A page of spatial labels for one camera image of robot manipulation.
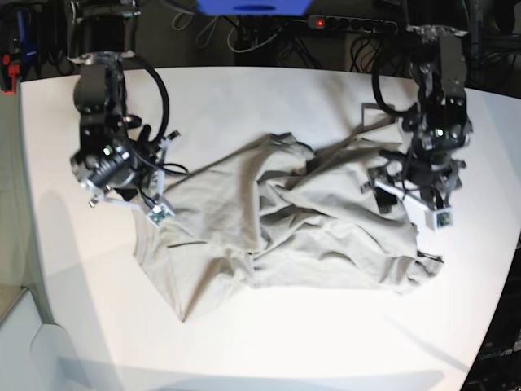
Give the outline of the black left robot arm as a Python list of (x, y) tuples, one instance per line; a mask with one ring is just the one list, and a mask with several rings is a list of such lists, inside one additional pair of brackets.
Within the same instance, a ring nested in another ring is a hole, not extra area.
[[(466, 105), (464, 33), (439, 24), (410, 24), (406, 31), (402, 42), (376, 58), (371, 85), (378, 108), (400, 119), (411, 138), (406, 152), (379, 151), (401, 169), (396, 174), (388, 165), (370, 169), (370, 185), (380, 213), (388, 213), (398, 200), (409, 200), (424, 209), (427, 227), (438, 231), (453, 225), (450, 197), (462, 185), (459, 173), (466, 168), (453, 155), (468, 145), (473, 131)], [(404, 111), (387, 105), (379, 83), (381, 66), (400, 52), (409, 56), (410, 76), (418, 86), (416, 102)]]

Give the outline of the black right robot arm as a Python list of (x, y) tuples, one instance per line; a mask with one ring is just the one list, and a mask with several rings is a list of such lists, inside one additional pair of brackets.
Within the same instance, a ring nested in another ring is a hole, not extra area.
[[(140, 16), (137, 1), (72, 1), (69, 60), (80, 76), (73, 104), (80, 115), (79, 149), (71, 159), (79, 185), (101, 202), (137, 209), (158, 226), (174, 215), (164, 198), (168, 175), (186, 174), (180, 165), (165, 162), (172, 141), (168, 132), (170, 106), (159, 73), (135, 52)], [(161, 118), (157, 132), (129, 112), (123, 63), (140, 65), (160, 92)]]

